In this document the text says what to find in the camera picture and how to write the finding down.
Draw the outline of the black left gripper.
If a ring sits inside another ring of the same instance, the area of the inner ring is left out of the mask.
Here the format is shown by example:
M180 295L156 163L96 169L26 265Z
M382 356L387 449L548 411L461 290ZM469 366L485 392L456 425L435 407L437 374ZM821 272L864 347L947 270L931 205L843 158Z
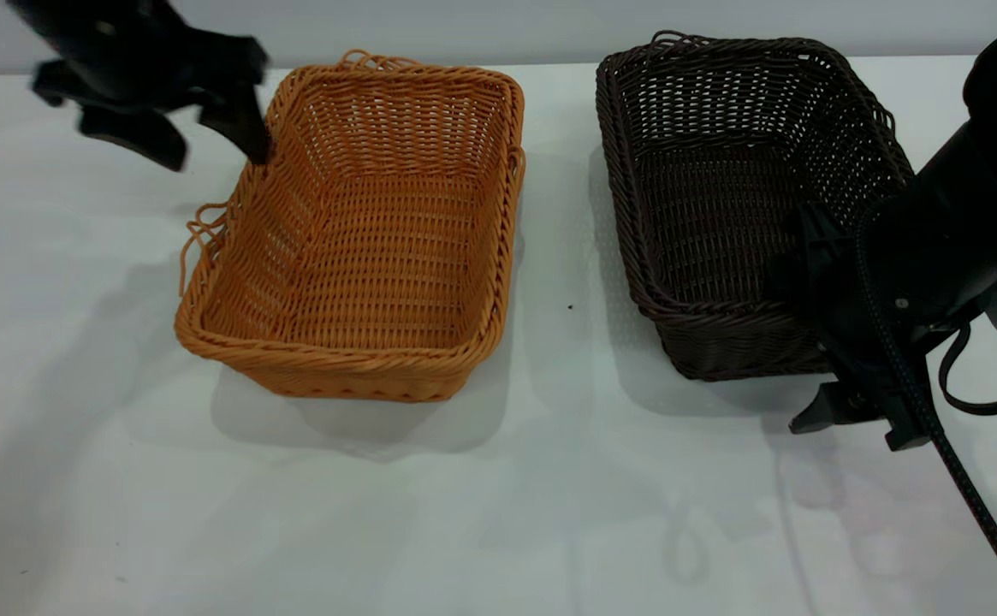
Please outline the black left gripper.
M255 38L190 27L169 1L8 6L57 55L36 67L30 89L53 108L68 101L90 106L80 113L85 137L181 172L187 142L154 110L199 105L199 124L235 145L249 163L270 163L274 140L255 87L269 58ZM132 114L141 110L147 112Z

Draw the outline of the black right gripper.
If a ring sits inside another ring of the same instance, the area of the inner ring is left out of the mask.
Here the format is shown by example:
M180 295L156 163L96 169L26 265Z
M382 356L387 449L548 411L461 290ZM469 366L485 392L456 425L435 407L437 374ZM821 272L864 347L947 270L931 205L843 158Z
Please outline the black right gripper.
M789 421L794 435L885 418L890 451L932 443L934 405L925 363L890 358L896 320L887 313L892 301L879 293L879 281L886 277L870 274L859 261L869 226L885 210L894 221L912 225L935 219L928 200L881 200L847 227L819 202L799 204L785 218L797 242L769 260L768 296L795 305L838 378L822 383L810 404Z

